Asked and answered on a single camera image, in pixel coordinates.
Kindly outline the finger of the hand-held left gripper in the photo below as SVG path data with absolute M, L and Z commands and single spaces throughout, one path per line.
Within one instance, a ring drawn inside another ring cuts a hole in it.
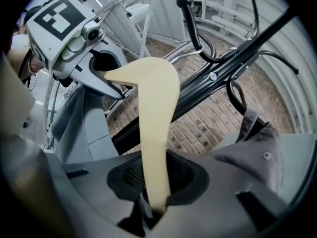
M 91 58 L 82 58 L 71 72 L 70 77 L 109 98 L 124 99 L 124 95 L 115 85 L 104 79 L 99 72 L 90 68 L 90 60 Z
M 89 60 L 90 71 L 112 71 L 122 67 L 122 63 L 113 54 L 90 50 L 93 55 Z

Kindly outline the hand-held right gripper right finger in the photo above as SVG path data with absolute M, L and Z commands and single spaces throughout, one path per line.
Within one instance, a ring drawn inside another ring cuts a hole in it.
M 169 206 L 153 236 L 282 238 L 295 234 L 315 204 L 315 136 L 284 134 L 281 142 L 285 176 L 280 195 L 211 154 L 184 155 L 207 172 L 207 187 L 194 202 Z

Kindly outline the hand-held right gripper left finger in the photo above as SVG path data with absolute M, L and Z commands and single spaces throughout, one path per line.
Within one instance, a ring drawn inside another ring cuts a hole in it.
M 145 237 L 144 188 L 132 181 L 140 165 L 139 153 L 63 164 L 31 140 L 4 139 L 5 181 L 44 238 Z

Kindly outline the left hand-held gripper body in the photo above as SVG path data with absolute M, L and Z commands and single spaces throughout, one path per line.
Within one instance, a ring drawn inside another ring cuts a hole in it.
M 103 40 L 95 16 L 78 0 L 53 0 L 27 21 L 32 52 L 58 81 L 72 79 L 76 65 Z

